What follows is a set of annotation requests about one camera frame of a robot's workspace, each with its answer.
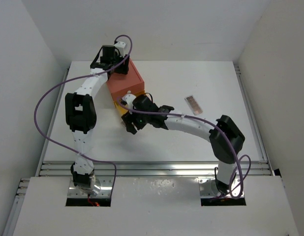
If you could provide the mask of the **orange drawer box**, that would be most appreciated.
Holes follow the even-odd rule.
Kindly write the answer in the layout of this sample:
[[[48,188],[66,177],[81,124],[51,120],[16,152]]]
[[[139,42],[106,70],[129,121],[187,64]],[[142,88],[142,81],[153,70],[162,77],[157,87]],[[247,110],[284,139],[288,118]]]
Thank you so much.
[[[134,95],[145,92],[145,82],[131,59],[128,67],[129,71],[126,75],[113,73],[106,83],[113,101],[117,101],[128,91]]]

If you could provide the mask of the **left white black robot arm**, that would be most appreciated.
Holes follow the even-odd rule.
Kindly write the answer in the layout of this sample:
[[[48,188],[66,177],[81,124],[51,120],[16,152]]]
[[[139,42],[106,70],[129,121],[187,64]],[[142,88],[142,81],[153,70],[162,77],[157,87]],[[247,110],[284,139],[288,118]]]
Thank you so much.
[[[65,96],[65,120],[78,151],[78,157],[70,171],[74,186],[88,196],[99,193],[93,161],[84,157],[92,149],[92,133],[97,121],[93,99],[112,73],[128,73],[128,59],[116,67],[126,57],[125,49],[126,43],[122,41],[102,46],[90,65],[90,77],[77,90]]]

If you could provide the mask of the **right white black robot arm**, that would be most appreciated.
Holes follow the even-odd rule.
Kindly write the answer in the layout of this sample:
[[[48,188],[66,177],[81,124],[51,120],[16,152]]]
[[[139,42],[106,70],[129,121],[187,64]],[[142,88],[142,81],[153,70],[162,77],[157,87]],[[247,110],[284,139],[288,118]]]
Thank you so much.
[[[118,102],[127,110],[122,115],[127,132],[136,134],[150,124],[155,128],[182,131],[208,141],[219,160],[215,179],[211,181],[212,193],[218,196],[230,192],[239,163],[237,155],[243,148],[245,137],[229,116],[222,115],[217,119],[217,124],[212,124],[202,118],[179,113],[171,106],[159,107],[145,94],[127,94]]]

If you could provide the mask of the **yellow drawer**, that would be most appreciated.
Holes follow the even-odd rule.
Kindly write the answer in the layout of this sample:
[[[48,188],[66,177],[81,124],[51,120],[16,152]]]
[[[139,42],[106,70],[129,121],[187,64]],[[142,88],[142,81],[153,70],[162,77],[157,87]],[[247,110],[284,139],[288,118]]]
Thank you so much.
[[[137,97],[139,95],[142,95],[142,94],[145,94],[145,91],[141,91],[141,92],[138,92],[138,93],[135,93],[133,96]],[[119,114],[122,116],[124,115],[127,110],[122,108],[117,101],[114,101],[114,105],[115,105],[115,108],[117,109],[117,111],[119,112]]]

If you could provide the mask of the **long brown eyeshadow palette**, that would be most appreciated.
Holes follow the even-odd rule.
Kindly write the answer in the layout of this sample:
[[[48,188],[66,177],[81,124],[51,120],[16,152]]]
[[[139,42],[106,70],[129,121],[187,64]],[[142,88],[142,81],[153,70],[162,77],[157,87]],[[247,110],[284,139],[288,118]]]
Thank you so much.
[[[203,113],[202,108],[200,107],[200,105],[198,104],[198,102],[196,101],[193,95],[187,96],[185,98],[185,101],[195,116]]]

